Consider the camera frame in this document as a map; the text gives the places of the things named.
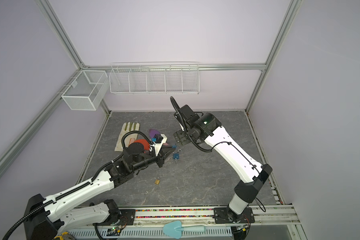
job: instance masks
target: padlock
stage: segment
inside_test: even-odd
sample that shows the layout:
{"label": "padlock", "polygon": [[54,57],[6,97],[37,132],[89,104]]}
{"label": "padlock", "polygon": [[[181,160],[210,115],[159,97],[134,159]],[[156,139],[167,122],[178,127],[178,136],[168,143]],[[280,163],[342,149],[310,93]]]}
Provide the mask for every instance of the padlock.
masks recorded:
{"label": "padlock", "polygon": [[180,158],[180,154],[179,154],[179,151],[181,151],[181,155],[183,155],[183,151],[181,149],[179,149],[177,151],[177,153],[173,152],[173,159],[177,160]]}

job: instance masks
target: white wire basket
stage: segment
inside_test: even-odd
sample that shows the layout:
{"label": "white wire basket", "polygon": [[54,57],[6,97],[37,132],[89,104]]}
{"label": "white wire basket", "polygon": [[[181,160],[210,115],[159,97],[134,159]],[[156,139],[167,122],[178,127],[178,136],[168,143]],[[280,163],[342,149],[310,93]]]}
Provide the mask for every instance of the white wire basket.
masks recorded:
{"label": "white wire basket", "polygon": [[117,66],[109,74],[114,94],[173,94],[200,92],[198,65]]}
{"label": "white wire basket", "polygon": [[61,97],[72,110],[95,111],[108,88],[105,71],[82,70]]}

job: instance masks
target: purple object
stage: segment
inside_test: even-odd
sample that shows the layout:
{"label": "purple object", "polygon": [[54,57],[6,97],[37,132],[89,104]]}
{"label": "purple object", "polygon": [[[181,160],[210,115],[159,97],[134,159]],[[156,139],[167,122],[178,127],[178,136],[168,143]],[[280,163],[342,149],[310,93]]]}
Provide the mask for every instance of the purple object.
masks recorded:
{"label": "purple object", "polygon": [[149,130],[149,138],[153,138],[155,136],[155,134],[160,134],[160,132],[157,131],[156,129]]}

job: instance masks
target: brass padlock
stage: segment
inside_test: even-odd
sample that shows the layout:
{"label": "brass padlock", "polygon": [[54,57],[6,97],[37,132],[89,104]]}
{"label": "brass padlock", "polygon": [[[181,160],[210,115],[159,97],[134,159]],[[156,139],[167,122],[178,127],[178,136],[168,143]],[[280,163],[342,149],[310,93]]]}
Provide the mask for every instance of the brass padlock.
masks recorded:
{"label": "brass padlock", "polygon": [[155,180],[155,184],[159,184],[160,183],[160,177],[157,177],[157,179]]}

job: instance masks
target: gray tabletop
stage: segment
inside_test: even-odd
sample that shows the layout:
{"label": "gray tabletop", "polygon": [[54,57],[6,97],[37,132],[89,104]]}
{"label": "gray tabletop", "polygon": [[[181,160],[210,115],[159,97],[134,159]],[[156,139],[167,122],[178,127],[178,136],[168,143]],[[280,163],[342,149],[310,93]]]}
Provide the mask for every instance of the gray tabletop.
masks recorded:
{"label": "gray tabletop", "polygon": [[[250,156],[261,162],[244,112],[211,113]],[[170,112],[112,113],[84,179],[90,178],[101,165],[120,154],[114,149],[124,122],[139,122],[140,131],[146,135],[149,129],[156,129],[168,137],[170,145],[175,144],[173,133],[180,130],[179,123]],[[120,207],[227,205],[234,194],[234,187],[240,181],[233,168],[216,151],[205,153],[192,144],[180,149],[183,154],[177,163],[170,156],[162,168],[152,164],[123,185],[99,194],[83,205],[90,202],[97,204],[106,199],[114,199]],[[160,177],[158,185],[154,184],[157,177]],[[263,204],[276,204],[268,182],[259,192],[258,198]]]}

